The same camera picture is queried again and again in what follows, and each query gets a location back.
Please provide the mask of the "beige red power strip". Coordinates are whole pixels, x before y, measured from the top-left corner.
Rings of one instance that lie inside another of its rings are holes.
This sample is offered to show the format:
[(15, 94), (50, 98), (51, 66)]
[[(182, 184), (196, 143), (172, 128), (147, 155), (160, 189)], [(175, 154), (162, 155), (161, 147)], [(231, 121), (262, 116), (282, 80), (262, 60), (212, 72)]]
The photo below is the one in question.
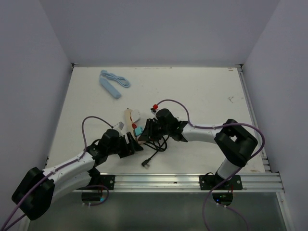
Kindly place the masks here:
[(138, 137), (134, 134), (134, 128), (133, 128), (133, 122), (131, 121), (131, 112), (133, 110), (132, 109), (129, 109), (127, 108), (125, 111), (124, 111), (124, 118), (125, 118), (125, 125), (127, 127), (127, 131), (129, 131), (133, 138), (135, 139), (135, 141), (139, 144), (139, 145), (142, 145), (144, 144), (145, 142), (144, 141), (138, 141)]

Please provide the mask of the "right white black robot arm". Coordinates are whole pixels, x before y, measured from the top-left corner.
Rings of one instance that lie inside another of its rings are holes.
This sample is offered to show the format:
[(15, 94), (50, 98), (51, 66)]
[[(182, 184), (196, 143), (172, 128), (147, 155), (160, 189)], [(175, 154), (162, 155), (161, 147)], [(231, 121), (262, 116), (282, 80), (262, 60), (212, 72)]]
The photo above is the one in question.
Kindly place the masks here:
[(165, 135), (175, 141), (217, 144), (225, 156), (214, 177), (214, 183), (220, 189), (231, 184), (233, 175), (247, 164), (258, 145), (256, 138), (233, 119), (228, 119), (217, 127), (203, 129), (189, 124), (188, 121), (178, 120), (166, 108), (157, 111), (155, 118), (146, 120), (138, 140), (158, 141)]

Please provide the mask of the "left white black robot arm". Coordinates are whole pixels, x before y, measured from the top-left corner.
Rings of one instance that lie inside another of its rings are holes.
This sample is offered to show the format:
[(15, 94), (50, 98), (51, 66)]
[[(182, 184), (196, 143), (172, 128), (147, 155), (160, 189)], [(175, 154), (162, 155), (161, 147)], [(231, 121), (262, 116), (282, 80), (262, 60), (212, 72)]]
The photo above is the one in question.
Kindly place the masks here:
[(13, 193), (12, 201), (30, 220), (36, 220), (53, 202), (71, 191), (86, 186), (97, 188), (100, 177), (96, 167), (106, 162), (108, 156), (124, 158), (142, 150), (130, 132), (122, 135), (116, 129), (108, 129), (76, 157), (43, 170), (30, 169)]

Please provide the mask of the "white plug adapter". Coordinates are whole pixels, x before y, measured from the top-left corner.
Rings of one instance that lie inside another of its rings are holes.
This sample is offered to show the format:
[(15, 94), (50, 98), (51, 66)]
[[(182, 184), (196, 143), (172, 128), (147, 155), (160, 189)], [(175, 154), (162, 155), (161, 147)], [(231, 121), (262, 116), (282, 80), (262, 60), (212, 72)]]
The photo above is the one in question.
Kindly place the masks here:
[(138, 109), (132, 110), (130, 112), (130, 119), (132, 123), (137, 123), (141, 119), (141, 114)]

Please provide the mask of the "cyan plug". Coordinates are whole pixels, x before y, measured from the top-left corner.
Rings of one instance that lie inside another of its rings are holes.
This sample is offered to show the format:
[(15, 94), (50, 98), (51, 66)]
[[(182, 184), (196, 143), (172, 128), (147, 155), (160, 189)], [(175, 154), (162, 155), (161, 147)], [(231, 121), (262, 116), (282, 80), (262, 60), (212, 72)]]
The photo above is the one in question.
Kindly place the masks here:
[(133, 129), (133, 133), (135, 137), (140, 136), (143, 133), (143, 128), (142, 127), (136, 127)]

